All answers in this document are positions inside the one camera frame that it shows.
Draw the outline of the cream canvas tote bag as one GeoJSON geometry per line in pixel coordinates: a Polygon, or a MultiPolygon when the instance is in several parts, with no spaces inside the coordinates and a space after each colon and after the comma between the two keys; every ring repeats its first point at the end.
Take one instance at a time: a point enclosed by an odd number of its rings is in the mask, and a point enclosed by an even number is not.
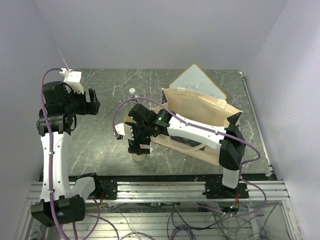
{"type": "MultiPolygon", "coordinates": [[[[185,88],[163,88],[161,93],[162,105],[189,120],[225,128],[230,123],[235,125],[240,123],[239,118],[243,111],[228,104],[224,99],[185,88]]],[[[185,140],[174,140],[165,135],[157,136],[153,142],[215,166],[219,165],[219,153],[212,147],[205,146],[204,150],[183,151],[183,148],[191,148],[185,140]]]]}

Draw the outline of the cream cylindrical bottle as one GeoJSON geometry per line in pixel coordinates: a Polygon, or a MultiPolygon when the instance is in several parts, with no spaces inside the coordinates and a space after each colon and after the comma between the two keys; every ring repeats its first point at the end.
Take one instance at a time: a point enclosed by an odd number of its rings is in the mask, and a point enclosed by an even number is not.
{"type": "Polygon", "coordinates": [[[131,154],[131,157],[134,161],[136,162],[141,162],[143,161],[146,156],[150,153],[149,150],[143,150],[142,152],[140,152],[139,154],[136,154],[136,153],[132,153],[131,154]]]}

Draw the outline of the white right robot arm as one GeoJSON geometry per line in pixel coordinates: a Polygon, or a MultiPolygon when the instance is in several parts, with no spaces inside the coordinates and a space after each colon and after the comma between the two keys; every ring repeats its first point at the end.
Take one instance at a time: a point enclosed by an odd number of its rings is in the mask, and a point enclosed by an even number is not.
{"type": "Polygon", "coordinates": [[[149,110],[136,104],[128,113],[129,121],[124,122],[124,134],[128,139],[128,152],[149,155],[151,139],[166,136],[188,139],[198,147],[210,147],[218,153],[218,163],[223,168],[221,194],[226,198],[238,192],[240,164],[245,153],[245,140],[234,124],[228,127],[208,125],[161,109],[149,110]]]}

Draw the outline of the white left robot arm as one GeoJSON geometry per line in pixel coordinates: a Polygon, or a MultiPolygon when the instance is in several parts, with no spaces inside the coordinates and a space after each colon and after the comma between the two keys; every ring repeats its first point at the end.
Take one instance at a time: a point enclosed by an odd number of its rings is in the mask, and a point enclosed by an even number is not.
{"type": "Polygon", "coordinates": [[[69,182],[69,143],[77,126],[78,115],[97,115],[100,102],[96,91],[86,94],[70,84],[53,81],[43,85],[43,108],[36,123],[43,149],[43,181],[39,203],[31,206],[31,215],[46,227],[82,221],[85,201],[96,199],[102,186],[96,173],[77,177],[74,186],[69,182]]]}

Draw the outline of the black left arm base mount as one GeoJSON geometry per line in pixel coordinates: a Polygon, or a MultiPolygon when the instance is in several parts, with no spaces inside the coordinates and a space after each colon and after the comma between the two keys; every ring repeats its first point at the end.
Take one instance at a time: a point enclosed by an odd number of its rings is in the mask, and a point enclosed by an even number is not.
{"type": "Polygon", "coordinates": [[[95,188],[89,195],[96,199],[115,200],[118,193],[118,184],[113,180],[96,179],[95,188]]]}

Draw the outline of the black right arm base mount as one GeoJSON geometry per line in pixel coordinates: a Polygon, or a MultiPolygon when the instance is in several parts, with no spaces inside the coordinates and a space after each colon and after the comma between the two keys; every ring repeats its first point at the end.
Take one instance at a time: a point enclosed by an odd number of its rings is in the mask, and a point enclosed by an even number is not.
{"type": "Polygon", "coordinates": [[[240,199],[248,199],[249,192],[245,183],[239,183],[236,188],[229,188],[224,186],[218,181],[209,181],[205,183],[205,191],[202,195],[207,199],[236,199],[238,196],[240,199]]]}

